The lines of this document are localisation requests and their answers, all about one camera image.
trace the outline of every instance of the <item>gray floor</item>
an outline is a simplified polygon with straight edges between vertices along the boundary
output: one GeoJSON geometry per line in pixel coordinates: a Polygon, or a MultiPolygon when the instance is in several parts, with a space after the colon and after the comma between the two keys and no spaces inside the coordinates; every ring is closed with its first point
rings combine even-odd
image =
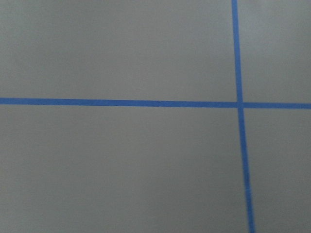
{"type": "MultiPolygon", "coordinates": [[[[311,2],[239,1],[244,101],[311,102],[311,2]]],[[[236,101],[231,1],[0,0],[0,98],[236,101]]],[[[237,109],[0,106],[0,232],[246,233],[237,109]]],[[[310,110],[245,109],[258,233],[311,230],[310,110]]]]}

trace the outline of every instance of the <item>horizontal blue line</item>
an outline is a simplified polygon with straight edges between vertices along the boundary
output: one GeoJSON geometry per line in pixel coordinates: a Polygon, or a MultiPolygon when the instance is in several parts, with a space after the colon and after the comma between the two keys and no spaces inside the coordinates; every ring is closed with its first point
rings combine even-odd
{"type": "Polygon", "coordinates": [[[311,103],[256,103],[244,102],[244,108],[311,109],[311,103]]]}
{"type": "Polygon", "coordinates": [[[83,100],[0,98],[0,104],[20,105],[74,105],[74,106],[126,106],[126,107],[185,107],[185,108],[236,108],[236,102],[161,101],[161,100],[83,100]]]}

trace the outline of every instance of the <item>gray surface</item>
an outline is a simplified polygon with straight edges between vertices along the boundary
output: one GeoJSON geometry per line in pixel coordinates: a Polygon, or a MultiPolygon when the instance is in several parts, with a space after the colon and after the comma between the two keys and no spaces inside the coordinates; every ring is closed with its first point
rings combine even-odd
{"type": "Polygon", "coordinates": [[[235,109],[0,106],[2,233],[245,233],[235,109]]]}
{"type": "Polygon", "coordinates": [[[245,101],[311,102],[311,1],[240,0],[245,101]]]}
{"type": "Polygon", "coordinates": [[[259,233],[311,229],[311,111],[245,110],[259,233]]]}
{"type": "Polygon", "coordinates": [[[0,96],[235,101],[231,3],[0,0],[0,96]]]}

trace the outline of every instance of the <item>blue line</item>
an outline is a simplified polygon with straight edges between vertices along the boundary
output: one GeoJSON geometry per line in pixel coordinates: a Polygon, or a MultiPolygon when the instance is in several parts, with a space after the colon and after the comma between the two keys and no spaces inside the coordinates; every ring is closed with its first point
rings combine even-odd
{"type": "Polygon", "coordinates": [[[238,101],[237,104],[238,104],[239,131],[240,131],[240,143],[241,143],[241,152],[242,152],[246,208],[247,208],[249,232],[255,233],[256,230],[255,230],[255,221],[254,221],[253,204],[252,204],[252,191],[251,191],[251,184],[250,184],[248,153],[247,153],[247,143],[246,143],[246,133],[245,133],[245,121],[244,121],[238,1],[232,0],[231,4],[232,4],[234,56],[235,56],[235,76],[236,76],[237,101],[238,101]]]}
{"type": "Polygon", "coordinates": [[[244,103],[244,108],[311,109],[311,103],[244,103]]]}
{"type": "Polygon", "coordinates": [[[75,106],[127,106],[127,107],[184,107],[184,108],[236,108],[236,102],[157,101],[157,100],[83,100],[0,98],[0,104],[20,105],[75,105],[75,106]]]}

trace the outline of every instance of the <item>vertical blue line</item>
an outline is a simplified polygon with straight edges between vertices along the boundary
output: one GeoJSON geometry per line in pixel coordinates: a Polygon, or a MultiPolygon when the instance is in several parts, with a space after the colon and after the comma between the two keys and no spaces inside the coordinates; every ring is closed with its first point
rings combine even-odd
{"type": "Polygon", "coordinates": [[[235,77],[236,77],[236,87],[237,87],[239,131],[240,131],[240,144],[241,144],[241,153],[242,153],[246,208],[247,208],[249,232],[255,233],[256,230],[255,230],[253,204],[252,204],[252,191],[251,191],[251,185],[250,185],[248,153],[247,153],[245,121],[244,121],[238,0],[231,0],[231,4],[232,4],[233,40],[234,40],[234,58],[235,58],[235,77]]]}

